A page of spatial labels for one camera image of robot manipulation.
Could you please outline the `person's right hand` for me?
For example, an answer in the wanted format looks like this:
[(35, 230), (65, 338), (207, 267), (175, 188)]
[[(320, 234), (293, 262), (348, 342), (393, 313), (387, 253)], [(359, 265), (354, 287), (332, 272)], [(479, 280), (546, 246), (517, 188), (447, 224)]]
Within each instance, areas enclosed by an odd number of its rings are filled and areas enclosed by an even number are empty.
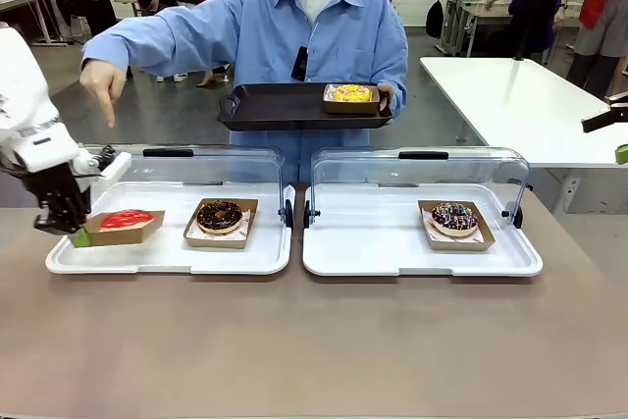
[(105, 61), (87, 60), (79, 81), (100, 105), (108, 127), (112, 128), (116, 123), (114, 106), (122, 95), (127, 72)]

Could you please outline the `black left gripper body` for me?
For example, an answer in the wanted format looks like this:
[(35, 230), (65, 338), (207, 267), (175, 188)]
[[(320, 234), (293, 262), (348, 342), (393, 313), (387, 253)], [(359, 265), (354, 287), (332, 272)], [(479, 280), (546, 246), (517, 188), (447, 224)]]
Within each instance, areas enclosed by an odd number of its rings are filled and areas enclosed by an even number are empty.
[(55, 166), (36, 173), (26, 172), (22, 183), (36, 197), (40, 213), (69, 211), (78, 214), (83, 201), (89, 200), (91, 203), (89, 181), (77, 178), (70, 166)]

